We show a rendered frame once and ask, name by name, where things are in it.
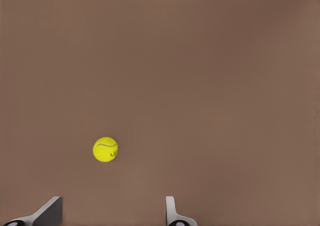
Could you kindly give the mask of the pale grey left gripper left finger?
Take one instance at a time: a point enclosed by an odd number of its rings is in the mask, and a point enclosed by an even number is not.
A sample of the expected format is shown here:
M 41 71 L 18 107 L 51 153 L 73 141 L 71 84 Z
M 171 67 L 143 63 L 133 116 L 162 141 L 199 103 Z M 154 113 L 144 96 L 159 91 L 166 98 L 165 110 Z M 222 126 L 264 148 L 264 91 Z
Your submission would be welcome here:
M 60 226 L 63 218 L 63 198 L 54 196 L 35 213 L 6 222 L 3 226 Z

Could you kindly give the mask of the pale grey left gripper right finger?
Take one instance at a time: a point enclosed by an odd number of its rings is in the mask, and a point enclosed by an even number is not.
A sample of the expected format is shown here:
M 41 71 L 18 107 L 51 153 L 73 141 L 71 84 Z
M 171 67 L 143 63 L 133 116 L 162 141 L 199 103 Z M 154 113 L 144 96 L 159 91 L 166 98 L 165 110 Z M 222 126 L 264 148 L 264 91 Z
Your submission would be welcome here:
M 166 203 L 166 226 L 198 226 L 197 222 L 177 213 L 173 196 L 165 197 Z

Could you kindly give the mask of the yellow tennis ball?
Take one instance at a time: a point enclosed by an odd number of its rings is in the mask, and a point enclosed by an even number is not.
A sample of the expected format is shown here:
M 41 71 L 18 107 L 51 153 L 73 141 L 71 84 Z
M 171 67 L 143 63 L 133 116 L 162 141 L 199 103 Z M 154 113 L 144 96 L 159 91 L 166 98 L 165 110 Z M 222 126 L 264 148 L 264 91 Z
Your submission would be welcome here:
M 103 163 L 111 162 L 118 154 L 118 143 L 111 137 L 98 139 L 92 149 L 94 157 Z

